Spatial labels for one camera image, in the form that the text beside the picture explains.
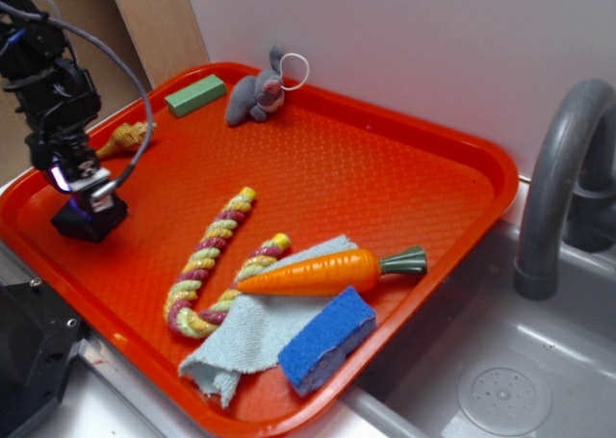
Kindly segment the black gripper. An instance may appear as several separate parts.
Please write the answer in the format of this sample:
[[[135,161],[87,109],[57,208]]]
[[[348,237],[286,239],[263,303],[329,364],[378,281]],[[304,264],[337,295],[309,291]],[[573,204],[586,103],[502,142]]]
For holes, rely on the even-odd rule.
[[[67,196],[68,208],[93,216],[109,213],[116,206],[112,193],[94,196],[110,182],[111,173],[102,167],[86,134],[45,136],[38,132],[29,135],[26,144],[34,168],[56,191]]]

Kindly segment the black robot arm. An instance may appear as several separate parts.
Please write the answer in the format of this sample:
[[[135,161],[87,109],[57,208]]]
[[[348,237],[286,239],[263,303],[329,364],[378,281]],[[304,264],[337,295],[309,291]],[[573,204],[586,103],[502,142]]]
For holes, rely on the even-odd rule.
[[[86,127],[101,110],[89,72],[80,67],[63,30],[32,0],[1,0],[2,90],[17,99],[31,133],[31,163],[58,191],[93,215],[116,206],[92,194],[109,180]]]

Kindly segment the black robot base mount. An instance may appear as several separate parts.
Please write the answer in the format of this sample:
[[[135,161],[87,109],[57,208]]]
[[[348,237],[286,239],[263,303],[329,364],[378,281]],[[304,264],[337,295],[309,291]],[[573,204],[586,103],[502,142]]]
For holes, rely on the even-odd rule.
[[[1,435],[23,437],[62,403],[85,334],[39,278],[1,287]]]

